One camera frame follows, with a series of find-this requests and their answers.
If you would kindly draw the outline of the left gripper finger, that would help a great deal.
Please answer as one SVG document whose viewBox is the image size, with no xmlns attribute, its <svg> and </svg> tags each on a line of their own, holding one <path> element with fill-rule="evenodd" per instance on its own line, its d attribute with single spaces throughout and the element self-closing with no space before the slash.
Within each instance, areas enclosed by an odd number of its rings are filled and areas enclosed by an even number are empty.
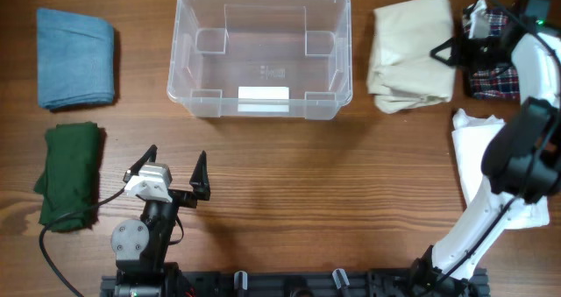
<svg viewBox="0 0 561 297">
<path fill-rule="evenodd" d="M 138 159 L 125 173 L 123 182 L 128 182 L 132 176 L 138 175 L 141 167 L 147 162 L 154 162 L 157 157 L 157 145 L 151 145 L 148 150 Z"/>
<path fill-rule="evenodd" d="M 189 185 L 193 188 L 193 194 L 198 200 L 208 201 L 210 199 L 207 154 L 205 151 L 201 152 L 196 162 Z"/>
</svg>

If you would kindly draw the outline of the plaid flannel cloth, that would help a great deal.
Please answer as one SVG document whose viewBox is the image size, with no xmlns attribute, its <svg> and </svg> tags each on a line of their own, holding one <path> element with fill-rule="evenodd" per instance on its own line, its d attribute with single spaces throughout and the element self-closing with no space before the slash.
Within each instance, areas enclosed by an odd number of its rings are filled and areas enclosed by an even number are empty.
<svg viewBox="0 0 561 297">
<path fill-rule="evenodd" d="M 487 17 L 489 24 L 504 24 L 504 28 L 508 22 L 508 17 L 499 9 L 487 7 Z M 513 65 L 477 72 L 464 70 L 464 73 L 469 86 L 467 93 L 473 98 L 513 101 L 520 99 L 518 74 Z"/>
</svg>

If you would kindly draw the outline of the cream cloth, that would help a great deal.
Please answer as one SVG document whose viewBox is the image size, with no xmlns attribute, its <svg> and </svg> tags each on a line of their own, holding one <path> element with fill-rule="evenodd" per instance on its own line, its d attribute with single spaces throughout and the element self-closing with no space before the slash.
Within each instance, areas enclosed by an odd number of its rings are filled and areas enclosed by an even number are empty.
<svg viewBox="0 0 561 297">
<path fill-rule="evenodd" d="M 411 0 L 377 8 L 366 85 L 386 114 L 448 103 L 456 69 L 430 57 L 453 35 L 449 0 Z"/>
</svg>

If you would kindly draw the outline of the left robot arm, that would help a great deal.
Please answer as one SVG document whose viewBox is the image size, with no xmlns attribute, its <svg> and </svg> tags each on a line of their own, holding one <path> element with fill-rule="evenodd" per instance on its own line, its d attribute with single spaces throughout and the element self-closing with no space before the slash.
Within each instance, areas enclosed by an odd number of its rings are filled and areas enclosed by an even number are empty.
<svg viewBox="0 0 561 297">
<path fill-rule="evenodd" d="M 157 146 L 124 174 L 124 193 L 145 202 L 138 219 L 120 223 L 112 232 L 110 244 L 116 255 L 116 277 L 104 278 L 102 296 L 171 297 L 194 296 L 195 289 L 175 262 L 165 261 L 176 226 L 181 227 L 179 209 L 194 209 L 210 198 L 207 154 L 202 152 L 189 180 L 190 191 L 172 189 L 168 165 L 156 161 Z"/>
</svg>

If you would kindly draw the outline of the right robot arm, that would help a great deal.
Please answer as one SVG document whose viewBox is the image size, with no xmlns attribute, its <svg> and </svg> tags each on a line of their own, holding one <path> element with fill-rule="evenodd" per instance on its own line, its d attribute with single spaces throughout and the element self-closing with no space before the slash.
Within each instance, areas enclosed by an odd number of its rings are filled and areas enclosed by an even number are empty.
<svg viewBox="0 0 561 297">
<path fill-rule="evenodd" d="M 483 181 L 451 231 L 431 245 L 401 277 L 405 296 L 478 296 L 476 266 L 501 233 L 531 205 L 560 190 L 560 110 L 530 95 L 551 86 L 560 90 L 560 60 L 544 24 L 548 0 L 518 0 L 503 7 L 508 25 L 495 39 L 497 60 L 510 59 L 519 77 L 520 112 L 490 141 L 483 154 Z"/>
</svg>

